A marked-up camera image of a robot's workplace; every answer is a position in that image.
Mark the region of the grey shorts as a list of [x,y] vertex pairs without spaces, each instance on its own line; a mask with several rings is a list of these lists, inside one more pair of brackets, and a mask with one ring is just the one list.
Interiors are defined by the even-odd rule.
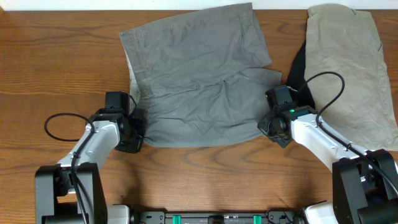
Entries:
[[167,17],[120,33],[131,94],[154,147],[214,147],[261,135],[271,70],[251,3]]

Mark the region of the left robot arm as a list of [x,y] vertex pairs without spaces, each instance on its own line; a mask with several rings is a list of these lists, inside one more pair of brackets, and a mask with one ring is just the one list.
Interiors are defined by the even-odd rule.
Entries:
[[138,153],[144,122],[124,108],[102,108],[86,119],[75,147],[35,173],[36,223],[139,223],[127,205],[106,203],[100,178],[109,153]]

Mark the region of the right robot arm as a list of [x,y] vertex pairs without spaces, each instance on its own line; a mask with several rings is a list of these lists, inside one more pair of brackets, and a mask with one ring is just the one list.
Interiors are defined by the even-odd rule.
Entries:
[[303,208],[297,223],[397,223],[397,164],[388,151],[354,145],[309,106],[275,106],[257,127],[281,147],[305,146],[332,173],[332,201]]

